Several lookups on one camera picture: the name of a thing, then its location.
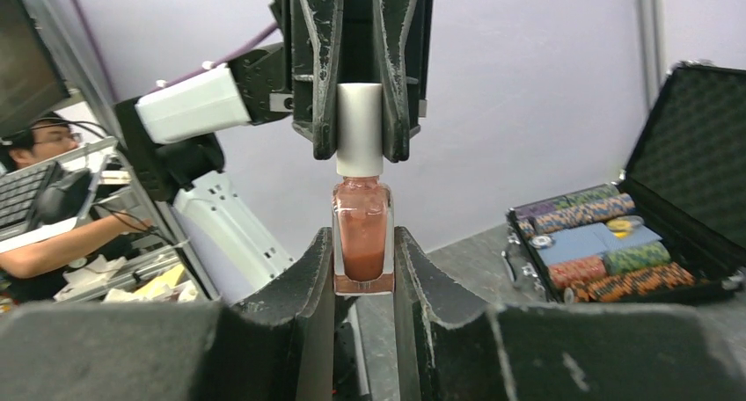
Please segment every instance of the open black case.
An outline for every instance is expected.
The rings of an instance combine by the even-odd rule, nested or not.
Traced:
[[[612,183],[634,201],[633,215],[657,233],[694,285],[630,295],[619,302],[695,303],[742,289],[746,265],[746,71],[681,62],[669,73],[626,168]],[[548,301],[565,296],[507,212],[523,264],[503,252],[514,282]]]

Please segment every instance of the computer mouse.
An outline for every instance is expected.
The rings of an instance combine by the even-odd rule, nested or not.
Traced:
[[[47,187],[36,201],[36,214],[44,224],[70,219],[88,198],[93,174],[88,168],[70,172]]]

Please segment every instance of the man's arm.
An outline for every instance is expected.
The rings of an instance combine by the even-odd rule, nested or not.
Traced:
[[[0,253],[0,269],[16,278],[33,278],[95,252],[122,233],[143,228],[124,215],[109,215],[48,240]]]

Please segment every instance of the white bottle cap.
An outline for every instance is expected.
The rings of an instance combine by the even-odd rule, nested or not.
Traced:
[[[337,173],[377,177],[384,172],[379,83],[337,85]]]

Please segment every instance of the poker chip case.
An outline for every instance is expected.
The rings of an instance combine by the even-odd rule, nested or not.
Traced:
[[[624,215],[641,217],[644,227],[609,237],[604,223]],[[746,71],[678,63],[618,181],[511,208],[506,217],[503,260],[532,298],[696,303],[742,289]],[[552,244],[538,248],[535,236]],[[654,247],[646,253],[657,257],[640,263],[639,247]],[[605,262],[605,278],[596,258]],[[595,269],[573,269],[589,259]]]

